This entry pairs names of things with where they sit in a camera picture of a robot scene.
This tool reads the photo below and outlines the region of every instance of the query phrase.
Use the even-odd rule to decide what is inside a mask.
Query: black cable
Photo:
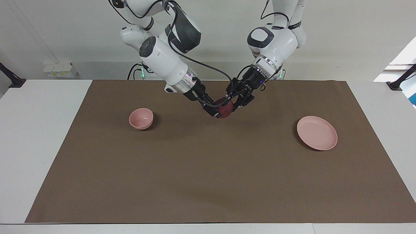
[[[150,7],[149,7],[149,9],[146,11],[146,13],[143,15],[143,16],[138,16],[138,15],[136,15],[132,10],[131,10],[131,8],[129,7],[129,5],[127,4],[127,8],[130,10],[130,12],[136,17],[136,18],[139,18],[139,19],[143,19],[143,18],[145,18],[146,17],[146,15],[147,14],[149,14],[149,12],[150,12],[150,10],[157,4],[157,3],[159,3],[159,2],[161,2],[162,0],[157,0],[157,1],[155,1]]]
[[[174,0],[168,0],[168,2],[166,3],[166,7],[168,6],[168,3],[169,2],[173,2],[173,3],[175,3],[178,7],[181,7],[176,1],[174,1]],[[170,29],[169,29],[169,33],[168,33],[168,38],[169,38],[169,36],[170,36],[170,34],[173,32],[173,27],[175,26],[175,24],[176,24],[176,20],[178,19],[178,12],[177,12],[177,9],[175,9],[175,8],[173,8],[174,9],[174,11],[175,11],[175,18],[173,19],[173,22],[172,22],[172,25],[171,25],[171,27],[170,27]],[[217,72],[219,72],[219,73],[221,73],[221,74],[223,74],[224,76],[226,76],[229,80],[230,80],[230,82],[231,82],[231,90],[230,90],[230,92],[227,94],[227,97],[225,98],[225,100],[222,102],[222,103],[220,103],[220,104],[218,104],[218,105],[211,105],[211,104],[209,104],[209,103],[207,103],[207,102],[205,102],[204,100],[202,100],[201,98],[199,98],[198,96],[196,96],[196,98],[198,99],[198,101],[199,102],[201,102],[202,104],[204,104],[204,105],[206,105],[206,106],[209,106],[209,107],[213,107],[213,108],[217,108],[217,107],[221,107],[221,106],[223,106],[223,105],[226,105],[226,104],[228,104],[230,101],[231,101],[231,98],[230,98],[230,95],[231,95],[231,92],[234,90],[234,86],[233,86],[233,80],[231,79],[231,77],[227,74],[227,73],[225,73],[225,72],[223,72],[223,71],[221,71],[220,69],[217,69],[217,68],[215,68],[215,67],[212,67],[212,66],[210,66],[210,65],[207,65],[207,64],[205,64],[205,63],[202,63],[202,62],[199,62],[199,61],[197,61],[197,60],[194,60],[194,59],[191,59],[191,58],[189,58],[189,57],[187,57],[187,56],[185,56],[185,55],[183,55],[183,54],[181,54],[181,53],[179,53],[178,51],[176,51],[175,50],[175,48],[172,46],[172,43],[171,43],[171,41],[168,39],[168,44],[169,44],[169,46],[171,47],[171,49],[176,53],[176,54],[178,54],[178,55],[180,55],[180,56],[182,56],[182,57],[184,57],[184,58],[186,58],[186,59],[188,59],[189,61],[192,61],[192,62],[195,62],[195,63],[197,63],[197,64],[199,64],[199,65],[202,65],[202,66],[204,66],[204,67],[208,67],[208,68],[210,68],[210,69],[212,69],[212,70],[214,70],[214,71],[217,71]]]
[[[154,73],[154,72],[152,72],[152,70],[151,70],[148,66],[146,66],[145,64],[142,64],[142,66],[143,66],[143,68],[147,71],[147,73],[149,73],[149,74]]]
[[[282,68],[278,69],[269,79],[264,81],[264,84],[267,83],[269,80],[271,80],[275,75],[278,74],[279,71],[281,71]]]
[[[283,71],[285,72],[285,74],[283,75],[283,79],[282,79],[282,80],[284,80],[284,79],[285,79],[285,77],[286,77],[286,70],[285,70],[285,69],[283,69]]]
[[[130,75],[131,75],[131,73],[133,72],[133,69],[136,67],[136,66],[139,66],[140,64],[139,63],[136,63],[136,64],[134,64],[132,67],[131,67],[131,69],[130,69],[130,71],[129,71],[129,75],[127,76],[127,80],[129,80],[130,79]]]
[[[108,0],[108,2],[110,3],[110,5],[113,7],[113,9],[117,12],[117,14],[118,15],[120,15],[122,18],[123,18],[123,20],[125,20],[127,23],[129,23],[129,24],[131,24],[131,25],[135,25],[135,24],[133,24],[133,23],[130,23],[128,20],[126,20],[126,18],[124,18],[124,16],[123,15],[121,15],[121,13],[119,12],[119,11],[117,11],[117,9],[115,8],[115,6],[111,3],[111,0]]]
[[[136,80],[136,72],[137,71],[141,71],[142,72],[143,70],[142,69],[136,69],[136,70],[134,70],[134,72],[133,72],[133,79],[134,80]]]
[[[410,78],[412,78],[414,76],[416,76],[416,74],[412,75],[411,77],[406,78],[405,80],[408,80],[408,79],[410,79]]]
[[[284,17],[286,17],[287,21],[288,21],[288,22],[290,22],[289,17],[288,17],[287,15],[285,15],[285,14],[281,13],[281,12],[273,12],[273,13],[270,13],[270,14],[268,14],[268,15],[266,15],[266,16],[263,16],[264,12],[266,11],[267,5],[269,5],[269,1],[267,1],[267,2],[266,2],[266,6],[264,6],[263,12],[261,13],[261,16],[260,16],[260,19],[261,19],[261,20],[263,20],[263,19],[265,19],[267,16],[271,16],[271,15],[283,15]]]
[[[241,69],[240,73],[239,73],[239,74],[238,74],[238,76],[237,76],[237,79],[238,79],[238,78],[240,78],[241,73],[242,73],[245,69],[247,69],[247,68],[249,68],[249,67],[251,67],[251,65],[245,66],[243,69]]]

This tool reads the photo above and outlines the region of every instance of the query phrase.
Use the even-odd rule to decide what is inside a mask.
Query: pink bowl
[[[153,123],[153,112],[146,108],[140,108],[130,115],[129,123],[138,130],[148,129]]]

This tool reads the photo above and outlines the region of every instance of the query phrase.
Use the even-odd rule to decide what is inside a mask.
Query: wall socket
[[[43,72],[49,78],[75,78],[79,75],[71,62],[45,64]]]

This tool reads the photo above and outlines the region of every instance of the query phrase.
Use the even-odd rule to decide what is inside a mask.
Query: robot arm
[[[295,49],[304,44],[306,36],[300,27],[304,4],[305,0],[273,0],[274,22],[249,34],[247,43],[255,60],[243,79],[235,78],[227,88],[232,97],[238,96],[233,111],[253,101],[252,92],[273,78]]]
[[[201,30],[197,24],[186,15],[176,2],[163,1],[162,3],[162,1],[143,0],[127,0],[126,2],[125,0],[124,4],[128,8],[128,13],[141,20],[142,25],[147,25],[147,21],[143,23],[146,17],[160,12],[160,8],[175,17],[173,25],[168,25],[159,34],[152,31],[154,26],[148,31],[145,31],[142,26],[124,27],[121,30],[122,40],[139,52],[144,65],[166,81],[166,92],[181,93],[191,101],[198,100],[206,112],[220,118],[221,114],[218,109],[209,106],[213,105],[214,101],[205,92],[205,85],[174,51],[179,50],[182,53],[187,53],[199,45]]]
[[[201,31],[172,0],[113,0],[127,6],[136,19],[137,27],[125,27],[121,31],[123,41],[139,51],[143,63],[166,81],[165,91],[182,93],[189,100],[198,100],[211,116],[221,117],[220,108],[238,97],[233,106],[248,105],[255,97],[253,91],[264,86],[282,68],[296,48],[306,39],[301,27],[303,7],[306,0],[272,0],[273,23],[255,28],[248,36],[247,43],[255,60],[241,80],[234,78],[227,87],[227,95],[222,105],[215,105],[205,92],[205,85],[192,69],[181,61],[179,52],[187,53],[199,45]],[[166,11],[175,17],[161,33],[156,29],[151,16]]]

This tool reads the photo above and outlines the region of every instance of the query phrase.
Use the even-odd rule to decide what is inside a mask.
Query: white table
[[[24,224],[90,84],[90,80],[28,80],[0,99],[1,234],[416,233],[416,224]],[[384,83],[348,85],[416,200],[416,109],[403,93]]]

